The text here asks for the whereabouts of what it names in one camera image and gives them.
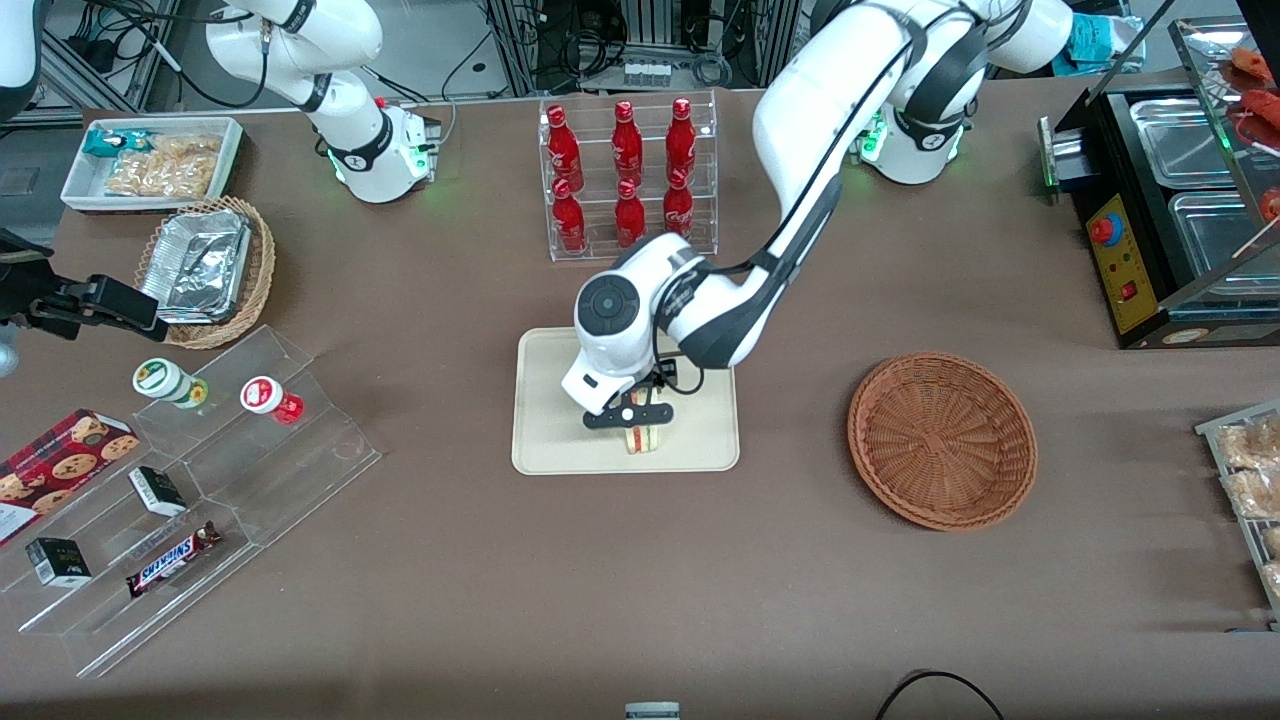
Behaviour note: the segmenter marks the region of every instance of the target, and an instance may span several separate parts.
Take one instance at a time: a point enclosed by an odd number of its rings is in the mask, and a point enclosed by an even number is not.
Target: red switch
[[[1115,225],[1107,218],[1100,218],[1089,225],[1089,240],[1098,245],[1106,243],[1115,233]]]

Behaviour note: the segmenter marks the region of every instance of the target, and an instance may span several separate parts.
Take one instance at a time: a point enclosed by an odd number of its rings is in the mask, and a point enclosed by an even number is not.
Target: brown tablecloth
[[[516,342],[572,323],[593,269],[553,265],[535,102],[465,106],[442,178],[362,205],[300,114],[239,119],[236,192],[279,246],[264,319],[387,456],[105,679],[0,633],[6,717],[870,717],[916,667],[1011,717],[1280,714],[1280,635],[1192,425],[1280,393],[1271,350],[1115,350],[1083,233],[1037,196],[1034,122],[1080,85],[989,83],[925,187],[864,169],[737,370],[741,460],[721,474],[527,478],[511,466]],[[721,94],[721,259],[777,222],[756,94]],[[132,277],[151,217],[68,211],[56,266]],[[74,407],[127,416],[156,347],[19,338],[3,447]],[[1039,479],[1007,521],[941,534],[852,470],[858,379],[915,350],[1023,398]],[[187,366],[211,352],[168,351]],[[896,710],[980,717],[945,680]]]

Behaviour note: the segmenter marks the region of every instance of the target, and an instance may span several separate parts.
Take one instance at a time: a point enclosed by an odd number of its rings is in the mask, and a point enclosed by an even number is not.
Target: clear acrylic rack
[[[0,547],[0,591],[23,633],[56,635],[79,676],[99,676],[269,547],[381,457],[307,370],[311,356],[262,325],[195,374],[197,409],[152,402],[133,418],[145,446],[93,480],[56,515]],[[241,407],[239,389],[270,375],[302,397],[293,425]],[[148,512],[129,483],[147,465],[187,501],[177,518]],[[221,542],[138,598],[124,579],[206,521]],[[74,589],[36,579],[26,544],[77,542],[93,579]]]
[[[652,92],[628,95],[635,110],[636,128],[644,140],[644,177],[640,184],[640,202],[645,208],[648,234],[662,232],[662,197],[667,192],[667,128],[671,126],[671,104],[677,97],[687,97],[692,105],[692,122],[698,131],[694,143],[695,164],[689,178],[689,191],[694,196],[694,224],[685,238],[703,255],[714,255],[719,249],[718,196],[719,177],[717,174],[717,117],[716,96],[709,91],[700,92]],[[573,255],[556,234],[556,220],[552,217],[552,169],[547,142],[550,126],[547,122],[547,108],[561,105],[564,118],[577,136],[582,158],[584,186],[576,193],[582,205],[586,220],[586,251]],[[614,229],[613,208],[618,199],[618,176],[613,168],[613,105],[600,104],[591,95],[573,95],[543,100],[539,105],[538,151],[541,158],[543,205],[547,210],[547,241],[552,260],[612,260],[622,254]]]

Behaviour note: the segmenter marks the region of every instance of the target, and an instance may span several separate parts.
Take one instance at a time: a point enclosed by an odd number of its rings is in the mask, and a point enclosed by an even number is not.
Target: small black box
[[[42,585],[78,588],[93,579],[76,541],[36,538],[27,543],[27,557]]]
[[[146,465],[134,468],[129,470],[129,482],[142,498],[142,505],[157,515],[177,518],[187,510],[187,501],[182,498],[182,493],[173,487],[169,475],[160,470]]]

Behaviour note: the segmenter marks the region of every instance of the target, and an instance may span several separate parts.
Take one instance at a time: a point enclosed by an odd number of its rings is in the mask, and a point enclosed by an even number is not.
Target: round brown basket
[[[872,492],[925,528],[995,525],[1036,482],[1036,436],[1021,402],[996,375],[955,355],[881,363],[854,393],[847,432]]]
[[[252,205],[236,197],[219,197],[183,208],[175,215],[200,215],[218,210],[234,210],[253,223],[253,237],[250,240],[248,258],[244,260],[244,278],[241,283],[239,307],[232,319],[220,325],[170,325],[165,342],[189,350],[209,350],[225,345],[253,328],[257,316],[262,314],[266,296],[271,291],[271,273],[275,270],[275,241],[271,228],[262,222],[262,215]],[[151,252],[155,251],[157,227],[151,233],[151,241],[142,251],[142,261],[133,273],[133,287],[142,287],[142,279],[151,265]]]

